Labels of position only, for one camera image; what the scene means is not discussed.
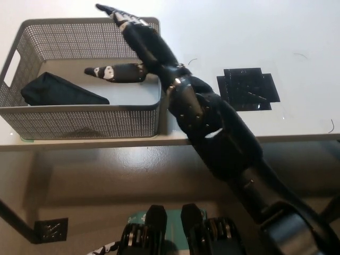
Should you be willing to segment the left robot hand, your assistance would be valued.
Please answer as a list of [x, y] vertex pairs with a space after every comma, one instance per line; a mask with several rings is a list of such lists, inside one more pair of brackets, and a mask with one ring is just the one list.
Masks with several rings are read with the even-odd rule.
[[105, 244], [102, 247], [93, 250], [92, 252], [88, 253], [88, 255], [105, 255], [109, 252], [116, 251], [120, 245], [120, 241], [111, 242], [109, 244]]

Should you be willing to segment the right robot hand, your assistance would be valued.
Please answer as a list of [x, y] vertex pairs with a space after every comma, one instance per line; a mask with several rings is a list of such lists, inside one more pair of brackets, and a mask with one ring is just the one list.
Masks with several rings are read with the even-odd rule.
[[96, 4], [96, 8], [113, 20], [141, 63], [87, 67], [84, 70], [86, 75], [112, 83], [135, 83], [144, 81], [148, 74], [154, 74], [165, 82], [191, 74], [178, 62], [159, 33], [143, 18], [106, 5]]

